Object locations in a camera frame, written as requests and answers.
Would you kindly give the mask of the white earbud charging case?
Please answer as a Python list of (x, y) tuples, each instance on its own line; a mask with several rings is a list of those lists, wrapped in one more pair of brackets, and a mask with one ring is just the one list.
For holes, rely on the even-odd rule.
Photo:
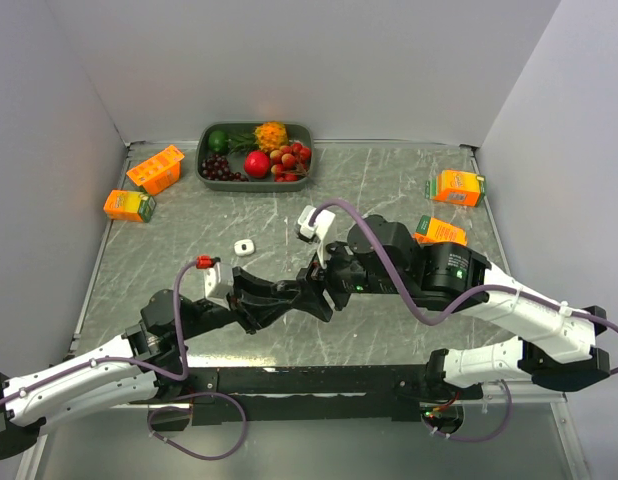
[(234, 252), (238, 257), (246, 257), (255, 253), (255, 243), (251, 239), (239, 240), (234, 244)]

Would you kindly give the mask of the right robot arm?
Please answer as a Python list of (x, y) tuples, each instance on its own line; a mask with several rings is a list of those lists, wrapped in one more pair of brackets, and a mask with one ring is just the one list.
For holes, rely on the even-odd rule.
[(603, 329), (595, 308), (543, 296), (465, 246), (422, 246), (403, 224), (379, 215), (356, 219), (344, 242), (334, 240), (334, 222), (332, 212), (308, 206), (296, 224), (298, 238), (316, 246), (310, 277), (334, 308), (353, 294), (396, 294), (428, 326), (458, 313), (511, 333), (497, 344), (433, 352), (425, 375), (433, 396), (498, 380), (575, 392), (610, 377), (609, 355), (596, 345)]

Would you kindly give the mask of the black earbud charging case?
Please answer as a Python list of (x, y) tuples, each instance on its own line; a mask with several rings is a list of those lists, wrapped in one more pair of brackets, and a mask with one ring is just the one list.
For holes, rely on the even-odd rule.
[(291, 298), (296, 294), (297, 284), (294, 280), (281, 280), (275, 282), (271, 289), (279, 297)]

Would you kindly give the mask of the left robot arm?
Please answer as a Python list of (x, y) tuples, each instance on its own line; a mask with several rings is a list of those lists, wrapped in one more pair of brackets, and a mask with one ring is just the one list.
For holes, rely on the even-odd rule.
[(172, 289), (155, 294), (124, 333), (33, 374), (0, 373), (0, 460), (25, 452), (71, 416), (178, 400), (190, 377), (188, 339), (231, 324), (254, 334), (291, 310), (330, 315), (320, 299), (303, 277), (270, 282), (208, 256), (185, 264)]

